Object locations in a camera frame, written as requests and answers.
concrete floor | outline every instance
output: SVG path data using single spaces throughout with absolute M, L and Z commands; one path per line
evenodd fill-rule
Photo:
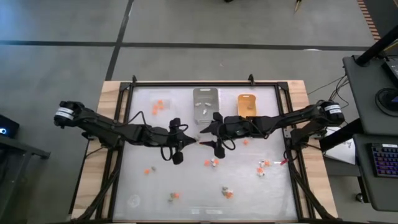
M 374 41 L 356 0 L 135 0 L 125 42 L 368 46 Z M 107 41 L 118 36 L 127 0 L 0 0 L 0 40 Z M 112 47 L 0 46 L 0 114 L 21 124 L 18 139 L 51 151 L 33 160 L 14 217 L 28 223 L 67 218 L 86 141 L 79 129 L 52 123 L 61 100 L 96 108 Z M 350 51 L 122 48 L 113 80 L 302 79 L 310 92 L 344 75 Z M 327 99 L 334 85 L 310 95 Z M 349 86 L 341 95 L 358 117 Z M 353 201 L 356 179 L 330 179 L 345 220 L 393 221 Z

keyboard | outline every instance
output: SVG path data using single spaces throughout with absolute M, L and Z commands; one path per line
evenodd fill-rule
M 398 145 L 371 143 L 370 150 L 375 175 L 398 178 Z

